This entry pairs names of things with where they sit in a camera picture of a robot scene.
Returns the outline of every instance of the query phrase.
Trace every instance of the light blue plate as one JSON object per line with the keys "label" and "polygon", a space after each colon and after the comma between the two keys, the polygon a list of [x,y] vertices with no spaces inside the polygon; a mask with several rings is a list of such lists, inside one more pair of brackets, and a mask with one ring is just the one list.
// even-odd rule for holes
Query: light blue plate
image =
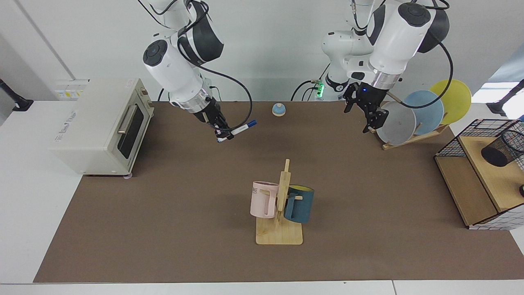
{"label": "light blue plate", "polygon": [[[431,91],[419,90],[408,95],[408,97],[404,99],[404,103],[418,107],[432,102],[437,97],[438,96]],[[415,135],[424,135],[435,130],[440,125],[444,118],[444,105],[442,101],[439,100],[429,107],[413,109],[413,112],[415,112],[415,116],[417,117],[417,126],[422,123],[415,131]]]}

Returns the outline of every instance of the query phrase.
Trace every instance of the yellow plate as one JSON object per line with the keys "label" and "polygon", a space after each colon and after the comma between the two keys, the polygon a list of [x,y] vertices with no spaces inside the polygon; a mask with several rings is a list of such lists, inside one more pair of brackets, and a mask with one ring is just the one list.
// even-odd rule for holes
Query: yellow plate
{"label": "yellow plate", "polygon": [[[446,88],[447,80],[442,80],[433,85],[429,91],[440,95]],[[444,112],[447,113],[442,124],[451,124],[462,119],[471,107],[471,91],[466,84],[458,80],[452,80],[449,89],[442,97]]]}

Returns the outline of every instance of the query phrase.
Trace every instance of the oven handle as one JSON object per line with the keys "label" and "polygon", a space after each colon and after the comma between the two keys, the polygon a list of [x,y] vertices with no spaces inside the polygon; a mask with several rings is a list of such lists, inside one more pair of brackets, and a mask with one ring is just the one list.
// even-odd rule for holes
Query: oven handle
{"label": "oven handle", "polygon": [[118,128],[119,134],[127,134],[129,131],[129,127],[131,127],[131,122],[133,121],[133,117],[135,116],[136,111],[138,110],[138,106],[135,104],[133,106],[129,106],[127,108],[126,115],[124,116],[124,119],[122,120],[122,124]]}

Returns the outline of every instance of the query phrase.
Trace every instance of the wire basket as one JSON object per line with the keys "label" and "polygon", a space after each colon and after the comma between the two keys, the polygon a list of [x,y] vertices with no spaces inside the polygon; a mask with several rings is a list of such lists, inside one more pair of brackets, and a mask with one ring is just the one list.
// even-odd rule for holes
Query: wire basket
{"label": "wire basket", "polygon": [[494,142],[482,149],[482,157],[491,165],[504,167],[524,155],[524,134],[504,131]]}

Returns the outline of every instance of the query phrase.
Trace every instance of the oven door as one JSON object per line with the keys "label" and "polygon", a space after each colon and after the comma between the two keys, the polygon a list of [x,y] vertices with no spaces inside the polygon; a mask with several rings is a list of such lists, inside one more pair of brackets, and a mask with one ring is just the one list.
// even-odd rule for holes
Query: oven door
{"label": "oven door", "polygon": [[117,129],[117,143],[113,153],[129,170],[132,168],[142,143],[150,116],[135,91],[120,127]]}

